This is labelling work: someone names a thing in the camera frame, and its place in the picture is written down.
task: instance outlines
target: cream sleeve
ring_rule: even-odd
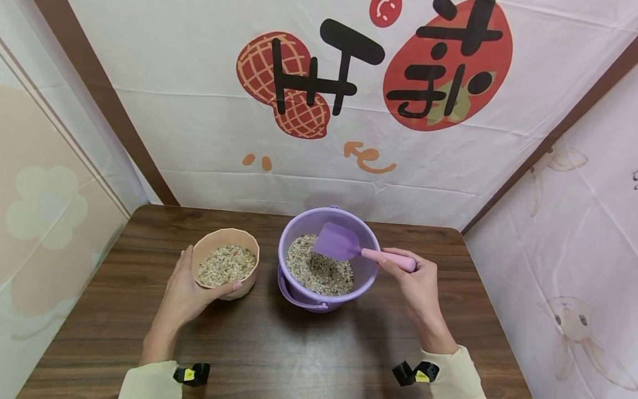
[[[430,383],[433,399],[486,399],[468,349],[459,345],[453,355],[438,355],[424,350],[423,360],[439,367]]]
[[[119,399],[181,399],[182,384],[173,378],[174,360],[151,363],[128,370]]]

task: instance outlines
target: brown table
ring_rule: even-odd
[[[277,245],[288,216],[143,206],[138,209],[22,389],[19,398],[116,398],[135,367],[179,253],[225,227],[257,238],[261,270],[243,299],[213,303],[180,335],[182,364],[211,364],[209,398],[423,398],[391,369],[415,366],[419,341],[391,277],[324,315],[288,303],[277,286]],[[439,265],[441,307],[467,346],[488,398],[531,398],[460,233],[370,223],[382,246]]]

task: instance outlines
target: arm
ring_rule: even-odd
[[[443,319],[438,302],[436,264],[406,250],[384,248],[383,251],[417,261],[414,273],[406,273],[387,259],[380,267],[390,273],[401,288],[406,311],[419,333],[423,360],[439,368],[435,380],[430,382],[433,398],[485,399],[468,350],[457,345]]]
[[[215,299],[239,289],[232,282],[215,289],[200,287],[191,274],[193,247],[182,251],[150,331],[144,338],[140,366],[126,373],[119,399],[180,399],[182,386],[173,378],[175,342],[181,328]]]

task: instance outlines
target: wooden beam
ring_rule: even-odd
[[[487,201],[487,204],[474,216],[474,219],[463,229],[465,235],[474,225],[489,212],[496,203],[520,180],[539,159],[548,152],[558,139],[585,115],[612,87],[616,85],[634,66],[638,64],[638,38],[625,49],[609,69],[600,77],[598,82],[584,95],[581,101],[565,116],[547,137],[534,150],[529,158],[519,167],[505,184]]]
[[[179,202],[151,158],[144,142],[128,117],[89,39],[67,0],[35,0],[58,42],[100,108],[111,129],[165,205]]]

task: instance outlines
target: pink spatula handle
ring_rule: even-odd
[[[375,250],[369,250],[367,248],[363,248],[361,250],[361,256],[363,256],[364,258],[375,260],[377,262],[381,261],[383,258],[386,258],[396,263],[397,266],[399,266],[401,269],[403,269],[404,271],[408,273],[412,273],[417,269],[416,260],[412,258],[408,258],[406,256],[394,255],[393,253],[389,253],[389,252],[381,252],[381,251],[375,251]]]

